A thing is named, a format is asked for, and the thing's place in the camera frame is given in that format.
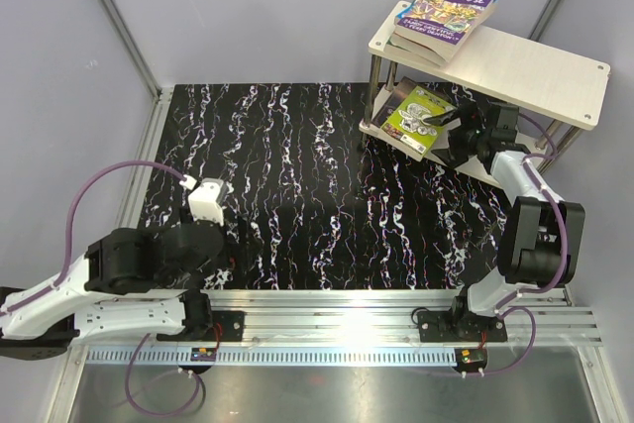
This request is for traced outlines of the lime green treehouse book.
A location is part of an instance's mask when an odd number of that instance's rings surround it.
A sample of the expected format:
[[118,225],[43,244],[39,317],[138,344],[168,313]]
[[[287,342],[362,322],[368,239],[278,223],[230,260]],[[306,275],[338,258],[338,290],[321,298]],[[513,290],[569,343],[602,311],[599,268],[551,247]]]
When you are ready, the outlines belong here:
[[451,103],[418,85],[379,129],[409,151],[424,157],[444,128],[428,126],[423,119],[453,109]]

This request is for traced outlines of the orange 78-storey treehouse book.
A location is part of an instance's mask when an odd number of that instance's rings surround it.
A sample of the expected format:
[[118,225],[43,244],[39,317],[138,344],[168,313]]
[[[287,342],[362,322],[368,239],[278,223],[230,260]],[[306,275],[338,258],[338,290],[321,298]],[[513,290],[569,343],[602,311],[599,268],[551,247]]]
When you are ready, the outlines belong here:
[[438,53],[434,52],[428,47],[420,45],[416,42],[405,39],[393,33],[387,41],[390,47],[401,49],[408,53],[416,54],[422,58],[425,58],[435,64],[444,65],[447,61],[442,58]]

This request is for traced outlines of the purple treehouse book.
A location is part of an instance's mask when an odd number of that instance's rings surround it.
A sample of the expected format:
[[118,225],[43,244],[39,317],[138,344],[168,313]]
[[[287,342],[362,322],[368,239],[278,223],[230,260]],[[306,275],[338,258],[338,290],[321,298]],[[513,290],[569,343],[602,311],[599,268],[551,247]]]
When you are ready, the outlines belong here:
[[497,0],[438,0],[431,20],[441,29],[441,36],[452,45],[448,63],[476,27],[495,10]]

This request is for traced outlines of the dark tale of two cities book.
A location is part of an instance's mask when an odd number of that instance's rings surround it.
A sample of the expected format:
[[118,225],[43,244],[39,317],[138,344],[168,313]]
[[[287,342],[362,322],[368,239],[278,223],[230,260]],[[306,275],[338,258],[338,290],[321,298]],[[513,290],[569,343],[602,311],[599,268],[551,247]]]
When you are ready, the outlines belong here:
[[381,128],[382,125],[389,119],[394,111],[400,106],[400,104],[409,96],[409,94],[418,86],[418,84],[404,77],[390,92],[386,101],[378,109],[377,113],[373,116],[371,123]]

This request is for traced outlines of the green 104-storey treehouse book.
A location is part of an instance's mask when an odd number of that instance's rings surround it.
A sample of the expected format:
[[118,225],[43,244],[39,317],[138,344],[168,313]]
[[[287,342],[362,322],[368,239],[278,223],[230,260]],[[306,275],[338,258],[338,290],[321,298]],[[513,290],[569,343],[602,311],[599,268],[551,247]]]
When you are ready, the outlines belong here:
[[[438,0],[424,0],[424,1],[426,4],[425,21],[420,26],[414,27],[414,28],[395,26],[394,18],[402,10],[401,9],[397,14],[393,16],[392,23],[394,26],[394,30],[392,34],[395,33],[399,36],[404,37],[407,40],[410,40],[420,45],[423,45],[425,47],[428,47],[434,52],[438,53],[446,61],[448,61],[449,57],[452,55],[452,45],[448,43],[441,36],[442,31],[440,27],[435,22],[433,22],[430,17],[431,14],[436,12],[436,7],[438,6]],[[394,52],[408,53],[401,49],[390,47],[389,45],[386,45],[386,47]]]

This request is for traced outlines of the blue 26-storey treehouse book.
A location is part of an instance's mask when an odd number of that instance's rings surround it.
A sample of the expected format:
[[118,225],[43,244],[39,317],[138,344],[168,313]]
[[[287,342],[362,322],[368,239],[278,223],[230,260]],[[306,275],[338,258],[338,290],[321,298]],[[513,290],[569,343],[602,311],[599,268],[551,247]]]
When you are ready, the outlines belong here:
[[425,1],[413,0],[404,5],[402,10],[395,16],[394,25],[406,28],[420,26],[425,21]]

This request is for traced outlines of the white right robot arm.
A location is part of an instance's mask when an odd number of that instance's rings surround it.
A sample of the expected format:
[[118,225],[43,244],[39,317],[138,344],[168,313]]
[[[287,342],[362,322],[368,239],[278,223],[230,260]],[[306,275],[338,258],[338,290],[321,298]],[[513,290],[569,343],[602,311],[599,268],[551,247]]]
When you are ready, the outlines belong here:
[[565,200],[540,175],[537,154],[517,140],[515,106],[478,102],[426,119],[450,130],[438,152],[449,167],[477,159],[501,186],[512,208],[497,248],[495,267],[464,287],[449,309],[412,313],[423,343],[504,342],[504,319],[526,294],[542,294],[575,275],[585,219],[583,207]]

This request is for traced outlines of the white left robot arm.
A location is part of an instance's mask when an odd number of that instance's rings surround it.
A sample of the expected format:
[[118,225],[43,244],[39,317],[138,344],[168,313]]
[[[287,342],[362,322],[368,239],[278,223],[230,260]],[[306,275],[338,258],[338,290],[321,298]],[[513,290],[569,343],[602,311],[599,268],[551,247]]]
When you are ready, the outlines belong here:
[[1,355],[38,361],[94,340],[201,341],[214,326],[206,273],[231,262],[222,225],[119,228],[28,289],[1,289]]

